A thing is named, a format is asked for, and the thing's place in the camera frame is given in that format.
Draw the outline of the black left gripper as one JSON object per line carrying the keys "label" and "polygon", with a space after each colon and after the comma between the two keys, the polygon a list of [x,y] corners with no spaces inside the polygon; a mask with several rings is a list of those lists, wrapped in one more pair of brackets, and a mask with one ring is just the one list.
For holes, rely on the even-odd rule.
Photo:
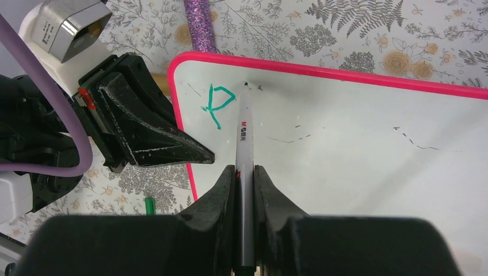
{"label": "black left gripper", "polygon": [[215,161],[210,149],[177,127],[173,106],[142,57],[110,55],[78,83],[72,106],[112,172],[127,164]]}

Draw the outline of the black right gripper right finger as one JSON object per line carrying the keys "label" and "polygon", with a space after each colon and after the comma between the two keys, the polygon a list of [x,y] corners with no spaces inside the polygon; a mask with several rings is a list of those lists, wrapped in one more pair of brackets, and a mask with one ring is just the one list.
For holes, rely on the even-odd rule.
{"label": "black right gripper right finger", "polygon": [[407,217],[310,215],[254,168],[264,275],[460,275],[440,232]]}

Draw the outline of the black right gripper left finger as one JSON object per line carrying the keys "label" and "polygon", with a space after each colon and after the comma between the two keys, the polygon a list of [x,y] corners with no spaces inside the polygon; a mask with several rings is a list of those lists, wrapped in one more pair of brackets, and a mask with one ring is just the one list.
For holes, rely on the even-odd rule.
{"label": "black right gripper left finger", "polygon": [[176,215],[55,216],[16,275],[230,275],[235,168]]}

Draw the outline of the green marker cap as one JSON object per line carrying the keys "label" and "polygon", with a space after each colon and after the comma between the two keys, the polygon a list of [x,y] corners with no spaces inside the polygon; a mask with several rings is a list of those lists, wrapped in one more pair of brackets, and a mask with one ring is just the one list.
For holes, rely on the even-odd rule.
{"label": "green marker cap", "polygon": [[145,198],[144,205],[146,209],[146,215],[156,215],[155,200],[153,198]]}

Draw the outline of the pink framed whiteboard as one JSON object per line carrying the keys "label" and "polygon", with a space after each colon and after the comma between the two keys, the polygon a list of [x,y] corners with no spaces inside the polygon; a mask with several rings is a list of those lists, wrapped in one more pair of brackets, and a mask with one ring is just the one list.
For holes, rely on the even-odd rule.
{"label": "pink framed whiteboard", "polygon": [[249,88],[254,162],[309,214],[418,217],[464,275],[487,274],[487,84],[480,88],[187,52],[167,72],[178,127],[215,154],[187,166],[201,197],[235,161]]}

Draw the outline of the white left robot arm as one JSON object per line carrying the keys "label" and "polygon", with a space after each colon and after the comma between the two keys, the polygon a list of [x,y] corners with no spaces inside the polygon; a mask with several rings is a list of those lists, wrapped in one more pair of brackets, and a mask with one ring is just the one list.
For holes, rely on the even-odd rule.
{"label": "white left robot arm", "polygon": [[[211,164],[214,153],[179,130],[170,101],[133,53],[110,55],[75,82],[67,96],[87,135],[120,173],[140,167]],[[1,162],[75,167],[78,150],[60,117],[27,75],[1,77]],[[82,179],[15,170],[1,173],[1,222],[36,212]]]}

